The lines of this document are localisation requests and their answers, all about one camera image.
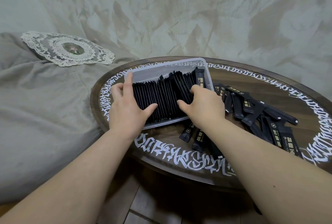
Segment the round wooden table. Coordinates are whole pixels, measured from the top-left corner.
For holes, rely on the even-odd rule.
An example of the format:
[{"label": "round wooden table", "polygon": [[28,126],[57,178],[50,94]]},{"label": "round wooden table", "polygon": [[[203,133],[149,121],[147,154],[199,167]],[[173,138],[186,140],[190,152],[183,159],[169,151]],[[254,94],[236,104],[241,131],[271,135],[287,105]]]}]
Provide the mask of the round wooden table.
[{"label": "round wooden table", "polygon": [[[136,67],[190,57],[148,58],[130,62],[103,75],[93,87],[91,108],[103,131],[108,130],[108,112],[113,101],[110,87],[124,82],[127,71]],[[272,105],[299,120],[293,128],[294,137],[305,160],[332,173],[332,103],[312,89],[276,73],[257,67],[205,58],[213,83],[230,85],[250,92],[256,100]],[[233,115],[226,118],[243,128]],[[208,150],[198,153],[189,143],[179,139],[184,122],[144,130],[135,139],[128,154],[156,171],[202,182],[226,190],[243,190],[225,159],[214,160]]]}]

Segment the plastic box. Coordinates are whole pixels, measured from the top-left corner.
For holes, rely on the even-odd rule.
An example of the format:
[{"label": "plastic box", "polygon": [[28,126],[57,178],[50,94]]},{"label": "plastic box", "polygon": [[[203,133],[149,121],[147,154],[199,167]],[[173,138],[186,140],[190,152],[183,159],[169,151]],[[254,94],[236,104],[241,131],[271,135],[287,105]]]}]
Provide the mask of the plastic box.
[{"label": "plastic box", "polygon": [[[151,80],[157,80],[161,75],[163,75],[164,78],[168,77],[168,74],[173,71],[181,71],[182,73],[188,73],[192,72],[196,67],[205,69],[204,71],[204,79],[206,88],[210,90],[213,89],[213,83],[211,80],[211,76],[209,73],[208,65],[203,58],[191,58],[191,59],[185,59],[180,61],[172,61],[172,62],[165,62],[165,63],[157,63],[152,66],[146,66],[146,67],[139,67],[136,69],[131,70],[133,73],[133,83],[137,82],[143,82],[143,81],[151,81]],[[144,126],[145,129],[151,129],[155,127],[160,127],[172,123],[176,123],[179,121],[183,121],[185,119],[188,119],[187,116],[185,117],[179,117],[174,119],[165,120],[158,123],[151,123]]]}]

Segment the white lace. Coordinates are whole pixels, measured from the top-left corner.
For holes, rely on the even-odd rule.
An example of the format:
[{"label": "white lace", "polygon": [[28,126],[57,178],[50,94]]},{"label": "white lace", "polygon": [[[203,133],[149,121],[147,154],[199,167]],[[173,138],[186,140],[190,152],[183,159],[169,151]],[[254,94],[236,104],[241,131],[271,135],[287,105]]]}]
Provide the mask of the white lace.
[{"label": "white lace", "polygon": [[108,65],[114,60],[110,50],[76,36],[29,31],[21,38],[36,53],[60,67],[92,63]]}]

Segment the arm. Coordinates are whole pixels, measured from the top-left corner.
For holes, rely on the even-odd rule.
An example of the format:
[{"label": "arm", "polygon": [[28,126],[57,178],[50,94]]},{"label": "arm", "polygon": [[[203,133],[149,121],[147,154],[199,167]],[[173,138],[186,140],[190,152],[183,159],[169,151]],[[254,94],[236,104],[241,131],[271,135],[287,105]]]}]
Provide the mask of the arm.
[{"label": "arm", "polygon": [[133,139],[157,107],[136,104],[132,74],[111,89],[110,130],[6,213],[0,224],[95,224],[109,184]]},{"label": "arm", "polygon": [[219,147],[269,223],[330,223],[332,175],[225,119],[215,92],[193,86],[180,108]]}]

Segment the gray bedsheet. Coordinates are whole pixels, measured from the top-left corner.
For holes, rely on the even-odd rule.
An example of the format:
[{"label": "gray bedsheet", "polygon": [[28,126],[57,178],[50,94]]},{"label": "gray bedsheet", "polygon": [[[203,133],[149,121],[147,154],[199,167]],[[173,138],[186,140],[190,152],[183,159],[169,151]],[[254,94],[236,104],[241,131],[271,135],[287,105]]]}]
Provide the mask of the gray bedsheet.
[{"label": "gray bedsheet", "polygon": [[22,199],[99,138],[91,88],[135,60],[116,55],[110,65],[59,67],[38,58],[20,36],[0,34],[0,203]]}]

